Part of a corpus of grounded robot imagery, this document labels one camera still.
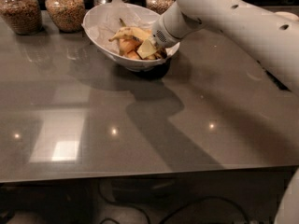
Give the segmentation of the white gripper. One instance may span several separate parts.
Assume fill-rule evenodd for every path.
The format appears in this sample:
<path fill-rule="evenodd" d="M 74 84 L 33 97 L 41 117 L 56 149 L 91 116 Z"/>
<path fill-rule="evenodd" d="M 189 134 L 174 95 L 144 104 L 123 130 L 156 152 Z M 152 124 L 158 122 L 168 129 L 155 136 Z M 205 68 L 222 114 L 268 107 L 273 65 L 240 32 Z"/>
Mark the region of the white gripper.
<path fill-rule="evenodd" d="M 175 2 L 155 23 L 153 23 L 151 33 L 158 46 L 171 48 L 180 42 L 186 35 L 198 31 L 199 29 L 200 22 L 192 20 L 184 15 L 178 6 L 178 3 Z M 149 39 L 146 39 L 137 49 L 137 54 L 141 59 L 146 59 L 156 51 L 157 48 Z"/>

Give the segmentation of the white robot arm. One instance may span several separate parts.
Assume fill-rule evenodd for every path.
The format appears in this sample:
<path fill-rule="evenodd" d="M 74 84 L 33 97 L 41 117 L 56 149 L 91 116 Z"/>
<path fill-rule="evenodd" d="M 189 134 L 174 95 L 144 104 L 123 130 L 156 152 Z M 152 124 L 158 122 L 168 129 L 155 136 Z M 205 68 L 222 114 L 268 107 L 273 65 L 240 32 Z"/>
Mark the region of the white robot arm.
<path fill-rule="evenodd" d="M 250 92 L 233 84 L 232 65 L 220 66 L 224 80 L 206 91 L 208 103 L 237 141 L 239 153 L 223 147 L 232 170 L 290 172 L 298 176 L 299 23 L 242 0 L 176 0 L 153 25 L 151 41 L 170 48 L 203 28 L 219 32 L 264 71 L 275 88 Z"/>

